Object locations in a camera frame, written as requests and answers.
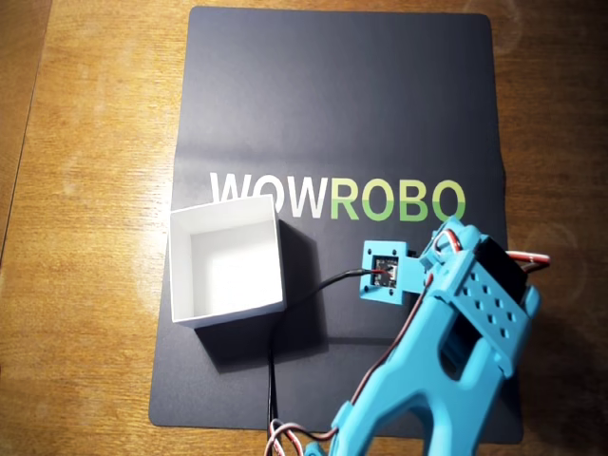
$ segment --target black mat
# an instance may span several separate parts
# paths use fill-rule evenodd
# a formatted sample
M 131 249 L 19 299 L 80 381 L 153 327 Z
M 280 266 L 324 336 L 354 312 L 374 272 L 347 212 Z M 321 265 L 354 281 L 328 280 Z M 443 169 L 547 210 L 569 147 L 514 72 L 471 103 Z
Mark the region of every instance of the black mat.
M 249 195 L 271 192 L 283 200 L 288 301 L 322 277 L 359 267 L 365 239 L 406 240 L 419 253 L 440 224 L 432 196 L 442 181 L 462 188 L 464 222 L 505 246 L 489 22 L 480 15 L 193 9 L 172 209 L 221 199 L 231 174 L 239 195 L 249 180 Z M 305 178 L 315 199 L 327 178 L 316 210 L 309 200 L 299 207 Z M 338 179 L 356 184 L 351 214 L 333 201 L 350 192 Z M 384 180 L 393 194 L 388 216 L 374 215 L 387 207 L 378 186 L 365 207 L 364 189 L 373 179 Z M 425 185 L 427 214 L 423 208 L 420 221 L 411 219 L 420 206 L 400 198 L 405 180 Z M 410 182 L 405 197 L 418 191 Z M 446 214 L 457 210 L 453 190 L 441 193 L 440 207 Z M 402 219 L 405 213 L 410 219 Z M 327 429 L 405 320 L 408 305 L 364 301 L 357 290 L 356 280 L 335 284 L 286 322 L 276 366 L 284 420 Z M 150 420 L 265 428 L 265 344 L 275 317 L 198 332 L 173 325 L 165 268 Z M 406 416 L 383 434 L 422 432 Z M 521 437 L 517 381 L 510 381 L 484 440 Z

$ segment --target black cable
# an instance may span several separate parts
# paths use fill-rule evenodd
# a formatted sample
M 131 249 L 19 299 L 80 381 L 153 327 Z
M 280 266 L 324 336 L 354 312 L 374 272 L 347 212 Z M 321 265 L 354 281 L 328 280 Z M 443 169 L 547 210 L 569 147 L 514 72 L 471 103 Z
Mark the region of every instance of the black cable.
M 318 286 L 310 290 L 307 294 L 304 294 L 302 297 L 297 299 L 294 304 L 287 306 L 287 308 L 283 311 L 280 318 L 277 320 L 270 333 L 270 340 L 268 343 L 268 420 L 267 423 L 267 436 L 270 438 L 270 423 L 273 420 L 277 419 L 277 408 L 276 408 L 276 379 L 275 379 L 275 337 L 278 328 L 283 324 L 285 320 L 285 316 L 291 312 L 293 309 L 301 306 L 317 293 L 319 293 L 324 288 L 333 285 L 335 282 L 339 282 L 345 278 L 349 277 L 360 277 L 368 274 L 374 274 L 375 271 L 371 269 L 351 269 L 349 271 L 345 271 L 343 273 L 334 275 L 326 280 L 323 280 Z

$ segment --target robotic arm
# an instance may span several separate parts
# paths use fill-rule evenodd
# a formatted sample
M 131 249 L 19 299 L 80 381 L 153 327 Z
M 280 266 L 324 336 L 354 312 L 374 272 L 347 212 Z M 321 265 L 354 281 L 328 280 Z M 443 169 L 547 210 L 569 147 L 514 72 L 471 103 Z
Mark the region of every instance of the robotic arm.
M 456 218 L 419 258 L 408 257 L 405 242 L 366 241 L 363 267 L 386 273 L 361 278 L 362 298 L 403 305 L 405 293 L 420 297 L 387 358 L 335 416 L 330 456 L 366 454 L 376 431 L 407 411 L 425 427 L 425 455 L 473 455 L 517 366 L 538 291 L 512 256 Z M 305 455 L 326 456 L 317 443 Z

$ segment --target white box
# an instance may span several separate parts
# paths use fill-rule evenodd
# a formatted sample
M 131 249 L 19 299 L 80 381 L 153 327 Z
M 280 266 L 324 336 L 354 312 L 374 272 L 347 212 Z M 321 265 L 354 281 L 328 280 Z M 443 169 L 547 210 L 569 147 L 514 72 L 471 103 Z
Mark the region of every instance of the white box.
M 172 212 L 173 322 L 199 328 L 283 310 L 279 249 L 271 195 Z

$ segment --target wooden table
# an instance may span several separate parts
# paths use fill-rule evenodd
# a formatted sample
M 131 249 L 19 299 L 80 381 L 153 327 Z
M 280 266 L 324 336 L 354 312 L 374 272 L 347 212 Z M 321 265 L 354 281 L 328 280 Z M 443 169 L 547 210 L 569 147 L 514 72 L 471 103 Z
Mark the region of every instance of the wooden table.
M 480 454 L 608 454 L 606 3 L 227 3 L 490 16 L 509 239 L 554 265 L 533 277 L 545 300 L 521 366 L 523 443 Z M 15 100 L 0 110 L 10 136 L 0 142 L 2 226 L 21 156 L 0 270 L 0 454 L 259 455 L 263 432 L 159 428 L 147 417 L 195 3 L 55 0 L 36 69 L 48 5 L 0 9 L 19 37 L 0 32 L 0 62 L 19 67 L 0 72 L 11 80 L 0 95 Z M 420 449 L 377 439 L 371 454 Z

